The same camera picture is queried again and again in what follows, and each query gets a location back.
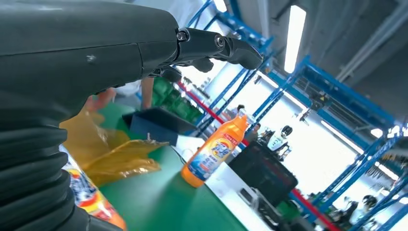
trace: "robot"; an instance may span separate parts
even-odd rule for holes
[[[270,131],[265,135],[265,137],[270,136],[268,141],[268,148],[276,154],[277,158],[280,161],[283,161],[285,157],[292,151],[292,148],[289,146],[287,137],[292,133],[293,128],[289,125],[286,125],[282,128],[281,132]]]
[[[0,230],[118,230],[75,206],[61,170],[67,134],[59,124],[90,95],[148,75],[177,80],[171,65],[262,63],[243,41],[179,28],[166,11],[127,3],[3,0],[0,28]]]

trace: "plastic bag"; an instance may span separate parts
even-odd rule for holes
[[[85,209],[92,216],[108,221],[125,230],[126,225],[123,219],[62,145],[60,151],[68,154],[68,163],[63,169],[71,175],[70,187],[75,195],[75,204]]]
[[[96,186],[160,170],[148,154],[168,143],[131,141],[123,131],[99,127],[103,120],[100,114],[83,110],[60,125],[68,130],[64,147]]]
[[[98,186],[156,171],[160,166],[153,159],[148,158],[148,154],[166,144],[155,141],[128,141],[96,159],[84,170]]]

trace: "black plastic crate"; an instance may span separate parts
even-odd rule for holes
[[[275,156],[268,147],[253,141],[229,166],[248,186],[258,189],[273,206],[278,206],[298,181]]]

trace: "ceiling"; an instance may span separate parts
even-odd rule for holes
[[[225,0],[225,3],[228,11],[249,27],[266,38],[274,37],[273,65],[280,71],[285,60],[290,6],[298,5],[306,11],[298,61],[310,55],[313,64],[369,98],[400,122],[406,119],[408,122],[407,1]],[[388,26],[384,26],[386,19],[392,22]],[[381,30],[387,33],[376,33]],[[377,38],[383,41],[371,45],[370,40]],[[361,54],[369,55],[360,58]],[[359,122],[353,121],[354,126],[363,126]],[[366,135],[373,139],[369,130]]]

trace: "white shirt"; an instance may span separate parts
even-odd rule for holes
[[[130,96],[134,95],[140,90],[140,83],[141,80],[137,80],[135,82],[127,83],[124,86],[116,88],[116,93],[123,96]]]

